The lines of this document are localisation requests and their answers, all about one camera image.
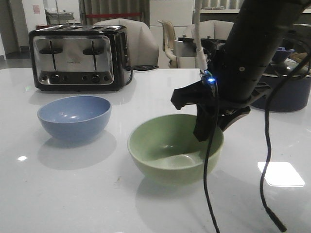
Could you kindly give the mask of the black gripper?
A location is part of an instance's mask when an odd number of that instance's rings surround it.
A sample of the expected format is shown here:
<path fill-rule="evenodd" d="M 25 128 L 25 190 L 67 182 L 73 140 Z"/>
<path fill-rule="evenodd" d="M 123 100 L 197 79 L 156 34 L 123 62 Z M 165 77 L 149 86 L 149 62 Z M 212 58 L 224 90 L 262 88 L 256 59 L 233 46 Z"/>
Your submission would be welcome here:
<path fill-rule="evenodd" d="M 247 64 L 228 55 L 225 44 L 205 43 L 208 63 L 202 81 L 175 89 L 171 103 L 177 110 L 196 104 L 197 116 L 193 134 L 199 142 L 206 141 L 215 127 L 217 104 L 219 114 L 238 117 L 249 114 L 250 105 L 270 94 L 271 87 L 259 79 L 265 70 L 258 64 Z"/>

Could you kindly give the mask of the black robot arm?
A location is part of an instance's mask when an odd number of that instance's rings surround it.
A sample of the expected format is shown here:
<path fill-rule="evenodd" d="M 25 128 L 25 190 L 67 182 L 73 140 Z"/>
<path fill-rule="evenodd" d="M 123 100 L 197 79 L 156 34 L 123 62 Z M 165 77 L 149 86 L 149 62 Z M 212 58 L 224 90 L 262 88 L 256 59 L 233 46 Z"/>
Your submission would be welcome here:
<path fill-rule="evenodd" d="M 226 42 L 212 52 L 200 81 L 174 90 L 176 109 L 195 104 L 194 136 L 208 139 L 212 118 L 225 130 L 250 112 L 263 95 L 258 82 L 290 26 L 310 5 L 308 0 L 246 0 Z"/>

